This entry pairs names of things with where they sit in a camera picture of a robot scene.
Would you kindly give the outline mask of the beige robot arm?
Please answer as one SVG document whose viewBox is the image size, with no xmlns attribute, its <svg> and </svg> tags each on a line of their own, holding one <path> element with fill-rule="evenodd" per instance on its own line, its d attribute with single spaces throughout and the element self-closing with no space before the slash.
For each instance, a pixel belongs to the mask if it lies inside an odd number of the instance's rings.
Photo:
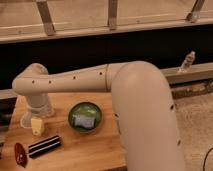
<svg viewBox="0 0 213 171">
<path fill-rule="evenodd" d="M 29 65 L 12 82 L 27 101 L 21 125 L 32 116 L 49 116 L 48 95 L 55 92 L 102 92 L 112 95 L 128 171 L 186 171 L 181 137 L 169 83 L 151 63 L 114 63 L 50 74 Z"/>
</svg>

